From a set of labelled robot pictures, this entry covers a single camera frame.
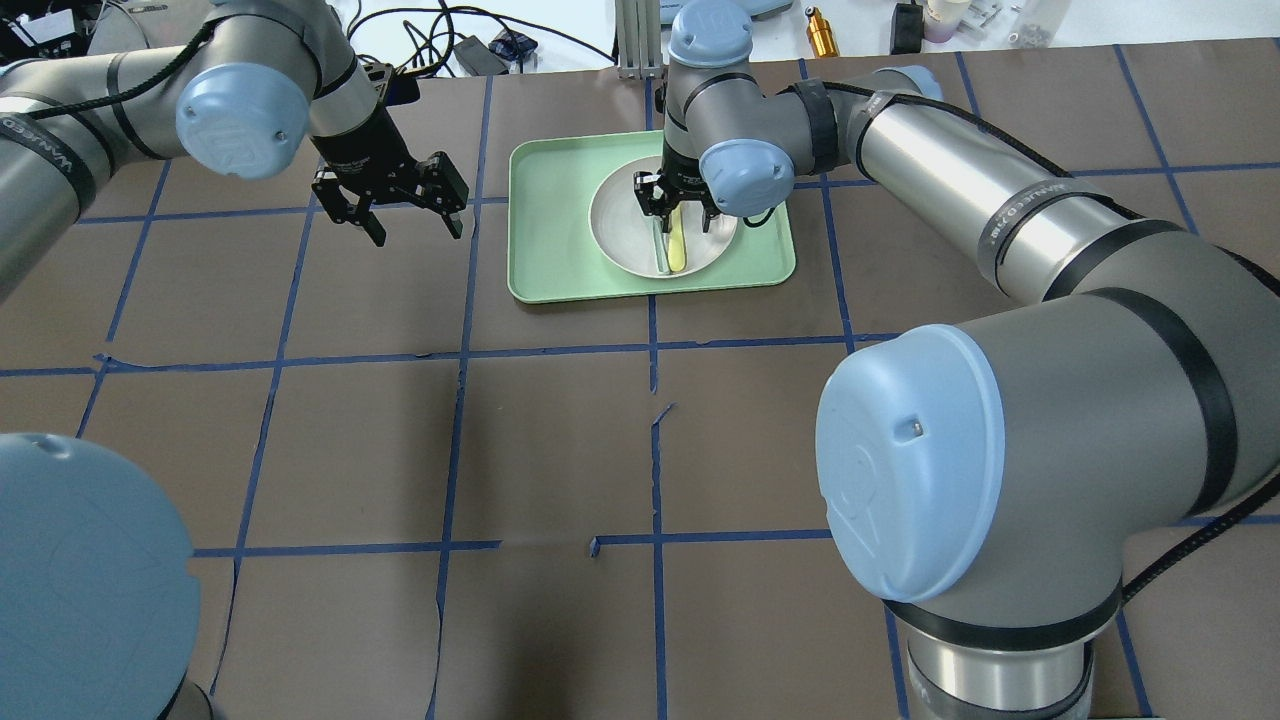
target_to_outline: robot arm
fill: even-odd
[[[846,359],[818,407],[819,484],[850,570],[910,629],[913,717],[1085,717],[1124,539],[1280,464],[1280,299],[918,99],[916,70],[765,99],[731,3],[690,3],[672,38],[645,214],[754,215],[795,174],[855,163],[1025,305]]]
[[[306,135],[328,163],[314,188],[334,222],[381,245],[371,205],[407,201],[461,234],[466,183],[443,152],[410,155],[321,0],[218,0],[186,49],[0,68],[0,300],[125,163],[189,154],[223,174],[265,178]]]

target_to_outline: cable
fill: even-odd
[[[755,222],[755,223],[751,222],[751,218],[742,218],[742,224],[746,225],[746,227],[749,227],[749,228],[751,228],[751,229],[763,228],[764,223],[768,223],[769,218],[773,217],[773,211],[774,210],[777,210],[777,206],[769,208],[769,211],[765,213],[764,217],[760,218],[760,220]]]
[[[365,12],[365,0],[356,0],[356,14],[351,15],[351,19],[347,20],[347,28],[346,28],[347,37],[351,37],[352,32],[351,26],[356,24],[356,20],[360,19],[361,13],[364,12]]]
[[[1175,544],[1172,550],[1160,556],[1158,560],[1147,566],[1146,570],[1129,580],[1124,587],[1124,602],[1128,603],[1142,588],[1164,574],[1188,555],[1204,547],[1206,543],[1231,529],[1236,523],[1252,515],[1257,509],[1266,505],[1276,495],[1280,495],[1280,474],[1274,475],[1257,492],[1244,498],[1239,505],[1231,507],[1225,514],[1215,519],[1208,525],[1196,530],[1190,537]]]
[[[44,120],[47,118],[56,118],[59,115],[72,115],[76,113],[83,113],[86,110],[96,110],[99,108],[106,108],[108,105],[115,105],[119,102],[128,102],[129,100],[133,100],[134,97],[160,85],[166,78],[177,73],[179,68],[186,65],[200,50],[200,46],[214,36],[214,27],[216,27],[216,23],[205,23],[204,26],[201,26],[196,36],[192,37],[189,42],[187,42],[186,47],[183,47],[182,51],[174,56],[173,60],[169,60],[168,65],[160,68],[160,70],[156,74],[142,81],[142,83],[136,85],[129,90],[125,90],[124,92],[108,95],[106,97],[99,97],[97,100],[84,100],[82,102],[73,102],[70,105],[54,105],[52,108],[45,108],[42,110],[35,110],[32,113],[28,113],[28,117],[33,120]]]
[[[404,31],[410,33],[411,41],[413,42],[415,53],[410,58],[408,63],[402,64],[399,68],[397,68],[397,74],[412,78],[431,78],[439,74],[442,69],[445,69],[449,72],[451,76],[454,76],[453,69],[449,68],[448,63],[449,59],[453,56],[453,49],[456,41],[457,38],[462,37],[462,35],[458,33],[457,29],[453,27],[452,8],[445,5],[444,0],[438,0],[438,1],[440,4],[440,10],[435,15],[435,19],[431,22],[431,27],[428,29],[428,32],[424,33],[417,26],[415,26],[410,20],[403,20],[402,26],[404,27]],[[443,32],[436,31],[436,28],[440,24],[440,20],[444,20],[445,24],[445,29]],[[421,44],[419,44],[416,40],[412,40],[415,32],[419,35],[419,37],[422,38]],[[435,41],[440,37],[444,37],[448,41],[443,53],[435,49]],[[422,60],[424,50],[426,51],[426,60]],[[404,70],[404,67],[407,64],[412,64],[415,69]]]
[[[827,90],[837,90],[837,91],[841,91],[841,92],[850,92],[852,95],[860,95],[863,97],[870,97],[874,94],[874,91],[872,91],[869,88],[858,87],[855,85],[847,85],[847,83],[842,83],[842,82],[823,82],[822,85]],[[788,92],[790,90],[791,88],[783,90],[783,92]],[[1012,135],[1010,135],[1005,129],[1000,128],[995,123],[992,123],[989,120],[986,120],[983,118],[979,118],[978,115],[970,113],[969,110],[965,110],[964,108],[959,108],[956,105],[951,105],[950,102],[943,102],[941,100],[933,100],[931,97],[923,97],[923,96],[919,96],[919,95],[895,95],[888,101],[888,105],[892,105],[892,104],[918,105],[920,108],[933,108],[934,110],[942,110],[943,113],[947,113],[950,115],[955,115],[955,117],[957,117],[957,118],[960,118],[960,119],[963,119],[963,120],[965,120],[968,123],[972,123],[972,124],[977,126],[979,129],[982,129],[987,135],[989,135],[989,136],[995,137],[996,140],[1004,142],[1005,145],[1012,147],[1014,150],[1016,150],[1018,152],[1020,152],[1024,158],[1027,158],[1032,163],[1036,163],[1037,165],[1039,165],[1041,168],[1043,168],[1044,172],[1050,173],[1051,176],[1057,177],[1057,178],[1070,178],[1070,177],[1074,177],[1074,176],[1071,176],[1070,172],[1068,172],[1066,169],[1064,169],[1059,164],[1056,164],[1052,160],[1050,160],[1048,158],[1041,155],[1032,146],[1029,146],[1025,142],[1018,140],[1016,137],[1014,137]],[[1116,213],[1117,215],[1120,215],[1121,218],[1124,218],[1126,220],[1137,220],[1137,219],[1140,219],[1143,217],[1140,213],[1134,213],[1133,210],[1125,208],[1124,205],[1120,205],[1119,202],[1116,202],[1111,197],[1098,197],[1096,200],[1098,202],[1101,202],[1105,208],[1107,208],[1108,210]]]
[[[577,37],[573,37],[572,35],[561,32],[561,31],[558,31],[556,28],[550,28],[550,27],[547,27],[547,26],[543,26],[543,24],[532,23],[532,22],[529,22],[529,20],[522,20],[520,18],[513,18],[511,15],[506,15],[506,14],[502,14],[502,13],[492,13],[489,10],[485,10],[484,8],[476,8],[474,5],[458,5],[458,6],[449,8],[448,12],[449,13],[458,13],[461,15],[479,15],[479,17],[485,17],[485,18],[493,18],[495,20],[500,19],[500,20],[504,20],[504,22],[508,22],[508,23],[513,23],[513,24],[518,24],[518,26],[525,26],[525,27],[531,27],[531,28],[535,28],[535,29],[549,32],[552,35],[556,35],[556,36],[563,37],[564,40],[568,40],[570,42],[575,42],[577,45],[581,45],[582,47],[586,47],[588,50],[595,53],[596,55],[600,55],[602,58],[609,60],[611,63],[616,63],[617,61],[617,59],[613,55],[609,55],[608,53],[605,53],[604,50],[600,50],[599,47],[591,45],[590,42],[586,42],[585,40],[580,40]],[[356,31],[358,31],[366,22],[369,22],[369,20],[371,20],[374,18],[379,18],[379,17],[383,17],[383,15],[390,15],[390,14],[394,14],[394,13],[440,13],[440,10],[436,9],[436,8],[388,8],[385,10],[378,10],[376,13],[370,13],[370,14],[360,18],[347,31],[347,40],[351,40],[356,35]]]
[[[124,5],[120,5],[119,0],[102,0],[102,6],[97,10],[97,20],[93,24],[93,35],[97,35],[99,24],[102,22],[102,13],[105,13],[108,8],[115,8],[116,10],[124,13],[124,17],[133,23],[133,27],[138,28],[138,35],[142,36],[142,45],[145,45],[147,50],[151,50],[151,40],[147,38],[147,31],[142,28],[142,23],[133,17],[133,13],[128,12]]]
[[[1280,281],[1275,275],[1266,272],[1257,263],[1231,252],[1225,247],[1219,247],[1222,252],[1226,252],[1233,260],[1235,260],[1245,272],[1253,275],[1263,287],[1280,297]],[[1253,495],[1244,498],[1234,507],[1212,520],[1208,525],[1196,530],[1187,539],[1175,544],[1169,552],[1161,555],[1155,562],[1148,565],[1142,573],[1138,573],[1134,579],[1124,587],[1124,602],[1129,602],[1134,598],[1142,588],[1151,584],[1152,580],[1158,578],[1165,570],[1169,570],[1188,555],[1196,552],[1197,550],[1204,547],[1210,541],[1217,538],[1226,530],[1235,527],[1240,520],[1248,518],[1256,512],[1260,507],[1271,501],[1271,498],[1280,495],[1280,473],[1272,475],[1270,480],[1263,483],[1262,487],[1256,489]]]

